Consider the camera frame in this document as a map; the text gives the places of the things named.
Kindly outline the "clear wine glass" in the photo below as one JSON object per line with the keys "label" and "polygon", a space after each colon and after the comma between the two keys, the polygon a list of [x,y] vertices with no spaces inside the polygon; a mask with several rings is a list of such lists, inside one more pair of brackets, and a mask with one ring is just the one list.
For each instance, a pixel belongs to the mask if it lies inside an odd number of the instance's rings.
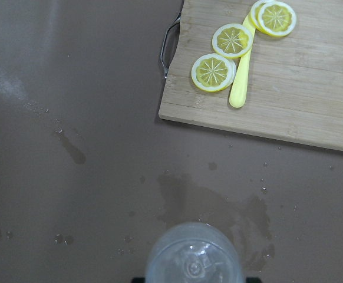
{"label": "clear wine glass", "polygon": [[187,222],[167,230],[149,254],[146,282],[245,282],[231,241],[215,227]]}

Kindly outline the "yellow plastic knife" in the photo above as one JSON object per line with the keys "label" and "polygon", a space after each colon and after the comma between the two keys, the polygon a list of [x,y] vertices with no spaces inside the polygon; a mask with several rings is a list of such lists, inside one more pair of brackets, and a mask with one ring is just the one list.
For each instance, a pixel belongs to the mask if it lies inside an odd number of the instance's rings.
{"label": "yellow plastic knife", "polygon": [[229,104],[233,108],[243,107],[246,101],[251,51],[252,44],[250,45],[249,51],[243,55],[239,61],[235,79],[229,94]]}

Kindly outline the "middle lemon slice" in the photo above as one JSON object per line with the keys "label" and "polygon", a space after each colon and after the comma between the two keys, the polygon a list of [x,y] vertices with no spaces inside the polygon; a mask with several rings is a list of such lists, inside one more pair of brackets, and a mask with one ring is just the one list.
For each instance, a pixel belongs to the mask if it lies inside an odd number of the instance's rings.
{"label": "middle lemon slice", "polygon": [[252,33],[242,24],[225,24],[212,36],[213,50],[230,59],[244,56],[252,47],[252,43]]}

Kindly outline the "bamboo cutting board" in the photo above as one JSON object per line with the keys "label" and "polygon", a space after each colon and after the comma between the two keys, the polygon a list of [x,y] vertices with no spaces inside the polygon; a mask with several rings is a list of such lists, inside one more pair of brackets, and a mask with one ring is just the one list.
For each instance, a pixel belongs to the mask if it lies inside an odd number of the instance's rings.
{"label": "bamboo cutting board", "polygon": [[290,1],[297,25],[286,37],[255,34],[245,105],[229,89],[208,93],[191,79],[213,33],[241,23],[252,1],[185,1],[159,116],[236,133],[343,151],[343,1]]}

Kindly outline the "lemon slice at board edge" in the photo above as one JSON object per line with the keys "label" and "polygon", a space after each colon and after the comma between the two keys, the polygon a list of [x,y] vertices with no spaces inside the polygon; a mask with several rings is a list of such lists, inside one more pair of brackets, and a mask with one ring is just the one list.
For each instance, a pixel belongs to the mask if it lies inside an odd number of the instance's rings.
{"label": "lemon slice at board edge", "polygon": [[295,11],[281,1],[256,1],[249,17],[256,29],[272,37],[289,35],[297,23]]}

